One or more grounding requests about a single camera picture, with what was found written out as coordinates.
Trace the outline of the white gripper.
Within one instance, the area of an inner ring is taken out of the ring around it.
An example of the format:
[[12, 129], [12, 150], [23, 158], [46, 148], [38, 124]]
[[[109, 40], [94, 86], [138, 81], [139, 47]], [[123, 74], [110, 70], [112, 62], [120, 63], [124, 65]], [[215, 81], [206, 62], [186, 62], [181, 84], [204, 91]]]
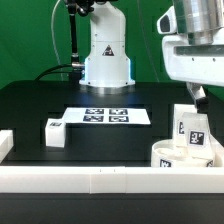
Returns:
[[196, 46], [184, 35], [167, 35], [162, 52], [169, 77], [187, 82], [197, 112], [207, 113], [208, 97], [201, 84], [224, 86], [224, 33], [216, 33], [212, 44]]

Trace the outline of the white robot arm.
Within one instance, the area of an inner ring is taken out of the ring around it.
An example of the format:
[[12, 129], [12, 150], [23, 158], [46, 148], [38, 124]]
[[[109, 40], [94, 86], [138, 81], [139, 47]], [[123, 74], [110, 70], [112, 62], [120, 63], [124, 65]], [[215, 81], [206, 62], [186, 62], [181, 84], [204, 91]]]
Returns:
[[[105, 94], [133, 86], [125, 53], [124, 14], [97, 0], [90, 17], [91, 51], [80, 84]], [[194, 104], [206, 101], [203, 85], [224, 87], [224, 3], [222, 0], [172, 0], [157, 20], [168, 76], [183, 81]]]

